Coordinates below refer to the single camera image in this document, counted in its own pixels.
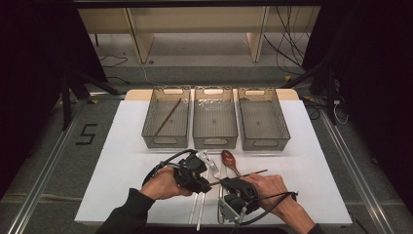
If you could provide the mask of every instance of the human arm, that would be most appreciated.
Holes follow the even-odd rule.
[[[242,177],[243,180],[252,183],[260,198],[271,197],[275,194],[286,192],[287,189],[280,175],[262,176],[251,174]],[[267,210],[278,201],[279,197],[260,200],[260,207]],[[304,208],[295,202],[290,196],[286,197],[272,211],[272,214],[281,218],[295,232],[301,233],[323,233],[316,225]]]
[[[191,191],[176,184],[173,168],[164,167],[145,183],[140,191],[131,188],[125,205],[114,209],[96,233],[142,233],[146,225],[148,211],[156,200],[179,195],[190,196],[191,194]]]

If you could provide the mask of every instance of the human hand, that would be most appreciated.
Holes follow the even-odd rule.
[[[192,195],[191,191],[176,184],[172,167],[164,167],[158,170],[158,173],[143,185],[140,192],[153,200],[163,200],[179,195]]]
[[[268,175],[262,176],[258,174],[250,174],[246,177],[241,177],[241,179],[252,183],[255,189],[258,192],[259,198],[266,198],[270,196],[274,196],[277,194],[281,194],[287,192],[283,179],[280,175]],[[269,209],[273,204],[275,204],[281,196],[276,196],[268,199],[260,200],[260,207],[264,210]],[[278,214],[278,207],[275,207],[272,210],[274,215]]]
[[[288,191],[280,175],[262,176],[250,174],[241,179],[251,183],[258,192],[259,198],[266,198]],[[274,205],[281,196],[260,200],[260,207],[267,210]],[[306,213],[303,207],[290,196],[286,197],[272,211],[272,214],[281,218],[297,233],[308,233],[316,224]]]

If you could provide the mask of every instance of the metal frame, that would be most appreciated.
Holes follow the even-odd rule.
[[[67,1],[42,1],[36,4],[72,4]],[[171,7],[261,7],[345,5],[344,0],[73,0],[77,8],[171,8]]]
[[[317,97],[317,102],[322,103],[321,97]],[[379,233],[394,233],[394,230],[380,205],[376,195],[374,195],[370,186],[367,183],[361,169],[358,167],[356,160],[354,159],[352,152],[347,147],[346,142],[338,131],[337,126],[333,126],[331,122],[328,121],[328,117],[324,111],[321,112],[321,119],[326,126],[335,146],[343,160],[347,171],[352,178],[353,183],[356,186],[357,192],[360,195],[365,207],[370,213],[371,219],[376,225]]]
[[[67,129],[61,132],[60,137],[57,140],[55,148],[53,149],[51,155],[49,156],[48,161],[46,162],[45,166],[42,169],[42,172],[36,179],[33,187],[31,188],[30,192],[28,193],[25,201],[21,205],[15,219],[13,220],[10,228],[8,229],[8,234],[16,234],[22,233],[24,231],[25,226],[27,225],[28,221],[31,218],[31,215],[34,212],[34,209],[39,202],[40,196],[42,195],[43,191],[45,190],[52,173],[55,170],[55,167],[60,159],[60,156],[68,142],[74,126],[76,126],[78,117],[84,107],[86,106],[85,100],[79,100],[75,106],[73,111],[73,121],[70,122]]]

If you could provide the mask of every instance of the metal rail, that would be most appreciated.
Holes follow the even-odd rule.
[[[322,103],[320,97],[317,97],[317,102]],[[361,169],[358,167],[357,162],[352,155],[352,152],[347,147],[347,144],[341,136],[337,126],[331,125],[331,122],[328,120],[328,117],[326,116],[324,111],[321,112],[321,119],[328,129],[328,132],[330,133],[330,136],[340,153],[344,165],[346,166],[347,171],[349,172],[350,177],[352,178],[352,181],[356,186],[358,194],[360,195],[365,207],[370,213],[370,216],[374,222],[374,225],[376,225],[378,232],[394,233],[394,230],[392,229],[382,206],[380,205],[378,199],[368,185]]]
[[[9,234],[16,234],[22,233],[24,228],[26,227],[28,221],[30,220],[31,215],[34,212],[34,209],[39,202],[40,196],[42,195],[43,191],[48,184],[48,181],[55,170],[55,167],[60,159],[60,156],[70,138],[74,126],[78,120],[80,113],[82,112],[83,108],[86,106],[85,100],[79,100],[75,106],[73,111],[73,121],[69,124],[67,129],[60,134],[60,137],[55,144],[55,148],[53,149],[51,155],[49,156],[48,161],[46,162],[45,166],[42,169],[42,172],[36,179],[33,187],[31,188],[29,194],[27,195],[25,201],[21,205],[15,219],[13,220],[9,230],[7,233]]]

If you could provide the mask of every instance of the cable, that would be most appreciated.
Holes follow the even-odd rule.
[[[165,165],[168,165],[170,161],[172,161],[173,159],[181,156],[182,154],[184,154],[184,153],[197,153],[197,152],[198,151],[194,150],[194,149],[185,149],[185,150],[180,151],[179,153],[176,153],[175,155],[171,156],[167,160],[161,161],[161,163],[156,166],[154,175],[158,172],[159,169],[163,168]]]
[[[297,14],[295,15],[296,17],[298,17],[298,13],[300,12],[300,10],[301,10],[301,7],[298,9],[298,11],[297,11]],[[289,37],[290,37],[290,39],[291,39],[291,42],[292,42],[292,44],[294,45],[294,48],[297,50],[297,52],[298,52],[298,55],[301,57],[301,62],[302,62],[302,60],[304,60],[304,52],[302,52],[300,49],[298,49],[298,47],[297,47],[297,44],[296,44],[296,40],[295,40],[295,23],[296,23],[296,21],[294,22],[294,24],[292,25],[292,32],[294,33],[294,40],[292,39],[292,37],[291,37],[291,28],[290,28],[290,26],[288,25],[288,34],[289,34]]]
[[[107,55],[107,56],[101,58],[100,60],[105,60],[106,58],[109,58],[109,57],[113,57],[113,58],[116,58],[116,59],[123,59],[123,60],[120,61],[120,62],[118,62],[118,63],[115,63],[115,64],[113,64],[113,65],[109,65],[109,66],[103,65],[103,67],[114,67],[114,66],[117,66],[117,65],[119,65],[119,64],[122,64],[122,63],[124,63],[125,61],[128,60],[128,58],[126,58],[126,57],[117,57],[117,56],[112,56],[112,55]]]
[[[296,61],[297,61],[297,63],[298,63],[298,59],[297,59],[297,57],[295,56],[295,53],[294,53],[294,48],[295,48],[295,49],[297,50],[297,52],[299,52],[299,53],[300,53],[301,51],[300,51],[300,50],[297,48],[297,46],[295,45],[294,41],[292,40],[290,31],[289,31],[289,19],[290,19],[290,16],[291,16],[290,8],[291,8],[291,7],[288,7],[288,8],[287,8],[287,25],[285,25],[285,23],[284,23],[284,21],[283,21],[283,19],[282,19],[282,15],[280,14],[279,7],[276,7],[276,10],[277,10],[277,13],[279,14],[280,20],[282,21],[282,26],[283,26],[283,28],[284,28],[284,31],[285,31],[285,33],[286,33],[286,34],[288,35],[288,37],[289,37],[289,40],[288,40],[288,38],[285,36],[285,33],[283,33],[282,36],[283,36],[283,37],[285,38],[285,40],[290,44],[292,53],[293,53],[293,55],[294,55],[294,58],[296,59]]]
[[[288,195],[291,195],[291,196],[298,195],[298,193],[296,193],[296,192],[283,192],[283,193],[279,193],[279,194],[276,194],[276,195],[260,198],[260,199],[258,199],[258,201],[265,200],[265,199],[270,199],[270,198],[273,198],[273,197],[278,197],[278,196],[281,196],[281,195],[284,195],[284,194],[288,194]]]
[[[301,36],[295,41],[295,43],[297,43],[297,42],[304,36],[304,34],[307,34],[307,37],[310,38],[310,36],[309,36],[309,34],[308,34],[308,32],[307,32],[307,28],[310,26],[311,19],[313,18],[314,8],[315,8],[315,7],[313,7],[313,9],[312,9],[312,11],[311,11],[310,18],[309,18],[309,22],[307,23],[306,27],[304,28],[303,34],[301,34]]]
[[[299,97],[299,98],[300,98],[301,100],[303,100],[304,105],[305,105],[306,107],[314,108],[314,111],[309,114],[310,120],[318,120],[319,117],[320,117],[320,115],[321,115],[320,111],[321,111],[322,109],[325,109],[325,108],[326,108],[326,105],[324,105],[324,104],[318,104],[318,103],[310,100],[310,99],[307,98],[307,97]]]
[[[298,90],[298,89],[305,88],[305,87],[308,87],[308,86],[311,86],[311,85],[312,84],[302,85],[302,86],[298,86],[298,87],[293,87],[292,89],[293,90]]]
[[[346,119],[345,119],[344,122],[341,122],[341,120],[337,117],[337,113],[336,113],[336,110],[335,110],[335,109],[337,108],[337,105],[338,105],[338,104],[335,104],[335,105],[334,105],[334,115],[335,115],[337,121],[338,121],[340,124],[347,124],[347,122],[349,121],[349,115],[346,116]]]
[[[290,72],[288,68],[285,68],[286,70],[284,70],[284,69],[282,69],[282,68],[280,67],[280,65],[279,65],[279,54],[282,54],[282,55],[283,55],[283,53],[282,53],[281,50],[280,50],[280,47],[282,46],[282,41],[283,41],[284,38],[285,38],[285,40],[286,40],[286,37],[283,36],[282,39],[281,39],[281,41],[279,42],[279,46],[278,46],[277,48],[275,48],[275,47],[273,46],[273,44],[271,44],[271,43],[270,43],[270,45],[271,45],[271,46],[273,47],[273,49],[277,52],[277,54],[276,54],[277,67],[278,67],[281,71],[283,71],[283,72]],[[299,63],[293,61],[290,57],[287,57],[287,56],[284,56],[284,60],[282,61],[282,64],[284,64],[285,58],[288,58],[289,60],[291,60],[292,62],[294,62],[296,65],[300,66]]]
[[[364,225],[362,225],[362,223],[355,217],[354,214],[349,212],[349,215],[352,218],[352,220],[355,221],[357,223],[357,225],[364,231],[365,234],[370,234],[370,232],[367,230],[367,228],[365,228]]]
[[[122,78],[120,78],[120,77],[117,77],[117,76],[109,76],[109,77],[106,77],[106,78],[108,78],[108,79],[118,79],[118,80],[121,80],[121,81],[127,83],[128,85],[131,84],[131,82],[129,82],[129,81],[127,81],[127,80],[124,80],[124,79],[122,79]]]
[[[271,206],[268,210],[266,210],[264,213],[260,214],[259,216],[255,217],[255,218],[253,218],[253,219],[251,219],[251,220],[249,220],[249,221],[240,223],[240,226],[249,225],[249,224],[251,224],[251,223],[253,223],[253,222],[261,219],[263,216],[265,216],[265,215],[267,215],[268,213],[270,213],[270,212],[271,212],[276,206],[278,206],[285,198],[287,198],[287,197],[289,197],[289,196],[291,196],[291,195],[293,195],[293,194],[295,195],[296,193],[295,193],[295,192],[285,192],[284,194],[282,194],[282,196],[279,198],[279,200],[277,200],[277,202],[275,202],[275,203],[273,204],[273,206]]]
[[[301,11],[301,6],[298,8],[297,14],[295,14],[295,20],[294,20],[294,24],[292,25],[292,31],[294,32],[294,42],[297,42],[295,40],[295,23],[297,23],[297,19],[298,19],[298,14]]]
[[[286,59],[290,60],[291,62],[293,62],[294,64],[296,64],[297,66],[301,67],[301,64],[299,64],[298,62],[294,61],[292,58],[290,58],[288,55],[284,54],[283,52],[280,51],[280,49],[276,48],[271,42],[270,40],[268,40],[267,36],[264,34],[264,38],[265,40],[267,40],[268,44],[270,44],[271,48],[273,50],[275,50],[277,53],[280,53],[282,56],[284,56]]]
[[[172,168],[179,169],[179,165],[174,164],[174,163],[168,163],[168,164],[166,164],[166,166],[170,166],[170,167],[172,167]]]
[[[160,83],[155,83],[155,82],[149,81],[149,80],[148,80],[148,77],[147,77],[147,74],[146,74],[145,66],[144,66],[142,63],[140,63],[140,66],[142,67],[143,74],[145,75],[144,78],[145,78],[145,81],[146,81],[147,83],[149,83],[149,84],[151,84],[151,85],[165,86],[165,84],[160,84]]]

